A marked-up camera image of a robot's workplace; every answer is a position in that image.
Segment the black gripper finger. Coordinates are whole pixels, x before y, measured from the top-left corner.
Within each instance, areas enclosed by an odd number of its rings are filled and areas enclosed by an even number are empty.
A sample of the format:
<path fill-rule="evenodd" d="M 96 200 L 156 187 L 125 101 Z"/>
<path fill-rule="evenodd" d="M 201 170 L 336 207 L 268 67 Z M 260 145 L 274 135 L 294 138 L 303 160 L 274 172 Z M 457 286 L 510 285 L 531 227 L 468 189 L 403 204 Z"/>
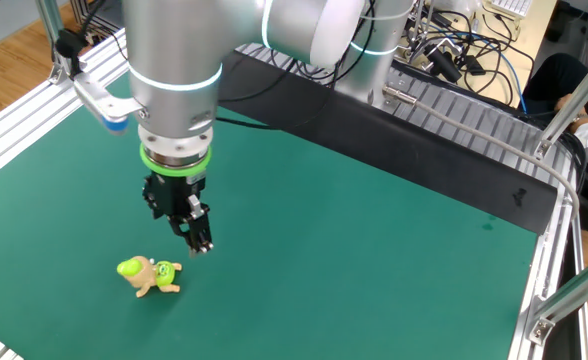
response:
<path fill-rule="evenodd" d="M 188 225 L 187 244 L 194 255 L 207 253 L 213 248 L 210 223 L 208 218 L 209 207 L 201 203 L 196 195 L 187 198 L 189 212 L 185 216 Z"/>
<path fill-rule="evenodd" d="M 171 227 L 173 233 L 176 236 L 180 236 L 180 237 L 187 237 L 188 236 L 188 231 L 183 230 L 181 228 L 181 225 L 183 224 L 183 221 L 181 218 L 177 218 L 175 216 L 168 216 L 167 219 L 168 219 L 168 222 L 170 224 L 170 227 Z"/>

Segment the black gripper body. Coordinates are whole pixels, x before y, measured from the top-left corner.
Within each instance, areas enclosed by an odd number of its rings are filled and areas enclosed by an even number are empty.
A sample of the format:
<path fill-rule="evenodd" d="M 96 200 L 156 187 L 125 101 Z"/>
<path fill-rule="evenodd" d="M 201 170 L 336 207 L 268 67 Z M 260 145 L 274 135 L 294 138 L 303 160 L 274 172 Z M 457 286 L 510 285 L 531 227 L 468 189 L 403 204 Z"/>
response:
<path fill-rule="evenodd" d="M 192 195 L 200 198 L 205 182 L 204 174 L 171 177 L 152 172 L 144 180 L 142 196 L 154 219 L 164 216 L 188 218 L 192 213 L 188 199 Z"/>

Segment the hand of seated person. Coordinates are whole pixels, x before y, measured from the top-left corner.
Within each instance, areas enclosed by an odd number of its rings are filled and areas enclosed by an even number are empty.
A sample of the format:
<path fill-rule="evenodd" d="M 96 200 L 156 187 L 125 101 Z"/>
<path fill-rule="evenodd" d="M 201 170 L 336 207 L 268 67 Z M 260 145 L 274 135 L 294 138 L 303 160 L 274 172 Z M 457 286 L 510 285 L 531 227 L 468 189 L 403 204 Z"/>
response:
<path fill-rule="evenodd" d="M 554 110 L 556 112 L 560 112 L 563 107 L 571 100 L 572 94 L 566 94 L 565 96 L 561 97 L 556 105 Z M 581 108 L 572 118 L 570 124 L 567 126 L 567 130 L 574 134 L 578 128 L 582 125 L 588 124 L 588 113 L 585 108 Z"/>

